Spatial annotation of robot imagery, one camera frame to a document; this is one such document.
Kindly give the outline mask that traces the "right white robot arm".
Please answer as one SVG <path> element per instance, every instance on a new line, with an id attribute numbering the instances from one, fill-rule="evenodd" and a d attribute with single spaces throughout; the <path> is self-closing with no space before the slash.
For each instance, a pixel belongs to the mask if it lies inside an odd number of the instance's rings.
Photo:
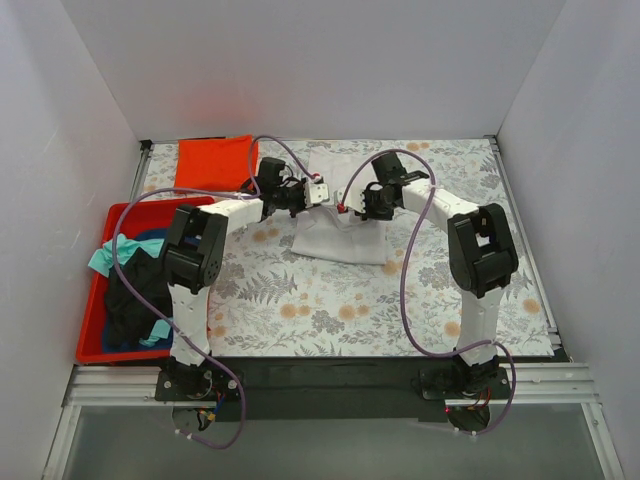
<path id="1" fill-rule="evenodd" d="M 396 210 L 404 209 L 446 234 L 462 312 L 455 349 L 440 357 L 453 363 L 453 388 L 475 397 L 497 378 L 498 356 L 508 352 L 496 334 L 504 291 L 519 268 L 509 222 L 500 205 L 477 205 L 439 187 L 429 164 L 408 171 L 399 159 L 402 153 L 387 149 L 365 160 L 375 181 L 357 194 L 346 189 L 342 204 L 364 220 L 390 221 Z"/>

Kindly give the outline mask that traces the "white t shirt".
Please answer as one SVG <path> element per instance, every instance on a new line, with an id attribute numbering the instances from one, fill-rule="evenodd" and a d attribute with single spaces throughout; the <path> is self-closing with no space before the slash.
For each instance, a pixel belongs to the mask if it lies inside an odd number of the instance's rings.
<path id="1" fill-rule="evenodd" d="M 323 176 L 330 191 L 345 187 L 364 158 L 356 154 L 314 147 L 309 169 Z M 294 254 L 348 264 L 382 265 L 386 262 L 385 225 L 361 220 L 354 213 L 340 214 L 336 201 L 297 216 L 291 246 Z"/>

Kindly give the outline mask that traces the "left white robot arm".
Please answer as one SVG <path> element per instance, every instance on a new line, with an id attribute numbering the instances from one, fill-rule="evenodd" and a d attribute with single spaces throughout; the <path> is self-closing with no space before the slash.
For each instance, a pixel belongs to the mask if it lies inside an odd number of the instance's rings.
<path id="1" fill-rule="evenodd" d="M 210 287 L 222 270 L 227 236 L 259 223 L 277 210 L 293 216 L 312 206 L 308 179 L 285 178 L 284 161 L 266 157 L 256 177 L 258 194 L 239 196 L 211 204 L 177 208 L 161 251 L 174 325 L 170 357 L 187 366 L 178 387 L 193 400 L 205 398 L 213 386 L 211 373 L 200 367 L 211 352 L 208 325 Z"/>

